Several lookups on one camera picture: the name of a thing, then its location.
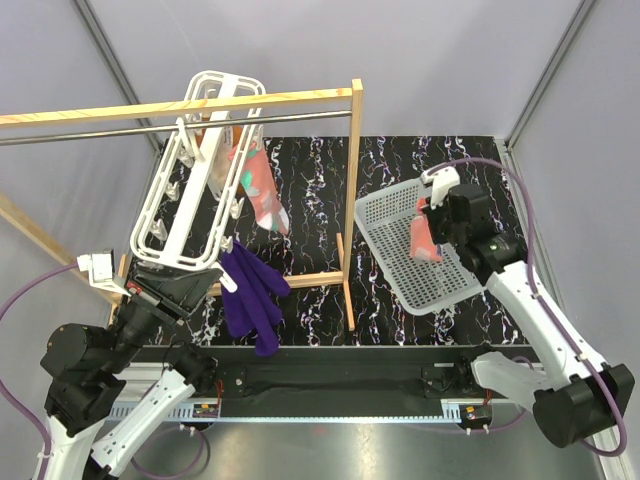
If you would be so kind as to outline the pink patterned sock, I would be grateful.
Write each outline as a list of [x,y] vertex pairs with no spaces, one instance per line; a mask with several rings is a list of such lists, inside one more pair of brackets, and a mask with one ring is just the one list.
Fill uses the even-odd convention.
[[289,232],[289,217],[280,202],[265,149],[256,142],[251,144],[248,151],[240,184],[253,207],[257,225],[264,230],[286,235]]
[[443,260],[441,248],[432,239],[429,221],[424,212],[427,207],[425,198],[417,200],[416,214],[410,222],[409,257],[419,261],[441,262]]

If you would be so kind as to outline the white plastic clip hanger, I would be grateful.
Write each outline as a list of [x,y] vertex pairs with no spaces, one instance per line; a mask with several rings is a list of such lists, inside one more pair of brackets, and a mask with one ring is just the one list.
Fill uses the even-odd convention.
[[[243,109],[241,139],[228,157],[230,166],[219,183],[214,181],[214,169],[227,158],[223,145],[232,143],[231,128],[203,127],[203,138],[198,141],[195,123],[206,112],[198,109],[177,115],[177,130],[169,137],[130,236],[130,248],[139,260],[190,273],[214,270],[220,273],[225,288],[237,290],[218,257],[233,250],[232,239],[225,231],[229,219],[241,212],[242,203],[235,199],[241,173],[249,159],[249,148],[258,144],[262,134],[261,109]],[[208,221],[204,245],[198,252],[187,254],[184,249],[206,190],[216,197],[217,206]]]

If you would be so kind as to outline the purple sock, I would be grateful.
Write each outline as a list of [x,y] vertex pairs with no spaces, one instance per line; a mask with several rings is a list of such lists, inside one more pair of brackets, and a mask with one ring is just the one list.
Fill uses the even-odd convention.
[[234,292],[222,287],[222,304],[227,328],[239,339],[256,333],[255,353],[269,357],[279,348],[276,328],[284,322],[273,296],[286,297],[290,286],[282,274],[235,241],[230,253],[224,253],[221,266],[237,285]]

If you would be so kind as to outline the orange sock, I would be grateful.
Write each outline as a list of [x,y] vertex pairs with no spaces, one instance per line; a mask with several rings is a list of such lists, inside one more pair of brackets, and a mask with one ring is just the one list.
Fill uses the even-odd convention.
[[243,126],[240,125],[196,131],[196,143],[201,154],[206,160],[213,160],[208,186],[214,196],[222,192],[242,132]]

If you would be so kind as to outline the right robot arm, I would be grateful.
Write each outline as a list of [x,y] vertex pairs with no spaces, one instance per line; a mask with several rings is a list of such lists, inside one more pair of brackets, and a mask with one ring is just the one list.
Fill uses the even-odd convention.
[[546,439],[565,448],[621,427],[635,386],[624,365],[611,365],[568,321],[540,281],[526,249],[496,229],[489,198],[473,184],[429,187],[418,204],[435,244],[450,244],[462,266],[508,311],[543,366],[535,372],[477,347],[454,371],[466,396],[493,390],[532,413]]

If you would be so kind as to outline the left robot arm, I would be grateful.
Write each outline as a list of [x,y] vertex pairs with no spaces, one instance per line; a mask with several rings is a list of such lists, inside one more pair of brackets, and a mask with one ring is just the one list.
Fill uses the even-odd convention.
[[144,272],[130,281],[111,265],[80,260],[92,287],[127,301],[107,328],[68,323],[55,330],[40,361],[52,382],[45,400],[49,438],[38,479],[117,479],[169,413],[192,395],[208,394],[217,362],[191,342],[167,350],[156,384],[111,432],[97,435],[126,383],[118,379],[162,326],[173,326],[199,306],[219,280],[218,270],[169,275]]

